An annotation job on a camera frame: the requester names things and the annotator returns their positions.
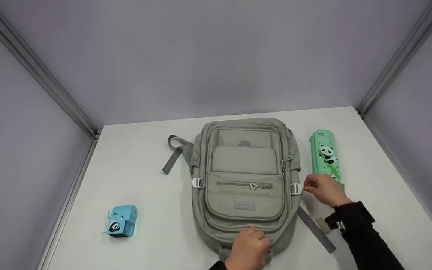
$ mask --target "backpack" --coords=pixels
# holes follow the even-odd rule
[[[183,145],[173,147],[172,140]],[[288,247],[297,215],[332,253],[336,248],[300,208],[300,153],[293,132],[274,118],[213,121],[194,144],[168,138],[173,155],[169,173],[182,153],[192,175],[192,210],[199,234],[221,261],[231,253],[238,232],[254,226],[272,239],[274,255]]]

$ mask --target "panda sticker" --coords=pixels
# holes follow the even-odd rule
[[[319,147],[319,156],[324,157],[324,162],[326,164],[333,164],[338,159],[334,157],[335,150],[330,146],[321,145]]]
[[[113,222],[110,226],[109,226],[109,231],[110,232],[115,232],[115,231],[119,231],[121,229],[120,224],[118,222]]]
[[[327,175],[331,178],[333,178],[334,180],[336,180],[336,176],[330,172],[327,173]]]

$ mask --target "metal frame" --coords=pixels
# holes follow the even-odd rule
[[[369,112],[382,95],[389,89],[391,84],[396,80],[407,63],[413,58],[415,53],[426,41],[432,32],[432,1],[427,5],[418,21],[408,33],[403,43],[394,53],[389,63],[384,67],[376,82],[372,85],[370,91],[364,97],[357,107],[358,113],[362,118]]]
[[[79,108],[63,86],[36,56],[34,51],[21,38],[7,19],[0,12],[0,41],[13,53],[19,62],[31,73],[56,103],[79,125],[91,138],[96,136],[96,126]]]

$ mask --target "human hand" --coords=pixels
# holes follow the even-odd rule
[[[352,203],[341,186],[327,174],[308,175],[304,180],[304,191],[312,193],[318,201],[333,208]]]
[[[261,270],[271,251],[271,240],[254,227],[242,229],[236,236],[231,255],[224,262],[228,270]]]

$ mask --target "white table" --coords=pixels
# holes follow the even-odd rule
[[[208,269],[218,257],[195,229],[187,164],[180,157],[169,175],[161,172],[172,154],[167,138],[175,134],[193,141],[207,122],[261,117],[279,118],[293,130],[302,180],[311,173],[308,139],[318,128],[331,130],[348,196],[364,202],[406,269],[432,269],[432,222],[353,107],[105,126],[49,269]],[[103,234],[108,210],[126,204],[139,211],[135,235]],[[302,206],[314,219],[332,212],[309,193]],[[337,247],[333,254],[299,220],[289,248],[266,268],[356,269],[341,234],[328,237]]]

